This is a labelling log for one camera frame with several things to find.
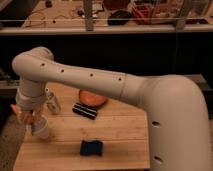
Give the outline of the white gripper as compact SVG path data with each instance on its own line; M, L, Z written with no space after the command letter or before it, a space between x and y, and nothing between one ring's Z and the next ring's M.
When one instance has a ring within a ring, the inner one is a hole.
M40 116L41 109L46 100L45 94L39 96L26 96L20 91L16 94L15 113L21 124L33 124Z

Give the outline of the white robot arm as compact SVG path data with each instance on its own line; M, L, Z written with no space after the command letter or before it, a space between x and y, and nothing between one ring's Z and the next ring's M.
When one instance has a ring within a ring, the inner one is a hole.
M20 77L16 103L22 110L43 105L48 82L113 98L147 113L151 171L213 171L207 105L191 79L63 65L45 47L18 54L12 68Z

